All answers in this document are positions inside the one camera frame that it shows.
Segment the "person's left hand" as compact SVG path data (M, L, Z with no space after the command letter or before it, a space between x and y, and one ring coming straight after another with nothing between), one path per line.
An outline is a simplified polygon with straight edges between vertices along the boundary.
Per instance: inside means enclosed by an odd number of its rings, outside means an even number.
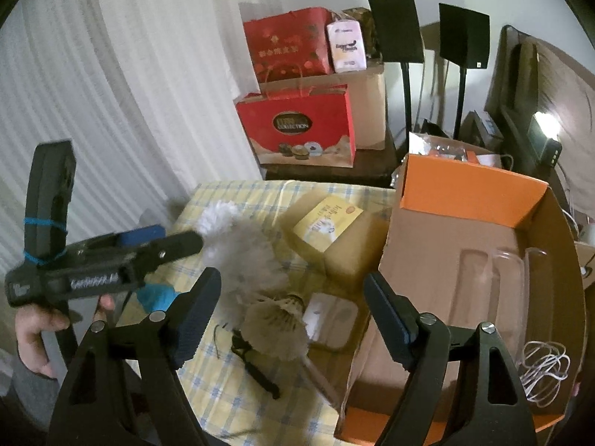
M54 379L41 334L57 332L70 326L68 317L58 309L48 309L37 304L19 307L15 315L15 332L18 355L23 365L37 375Z

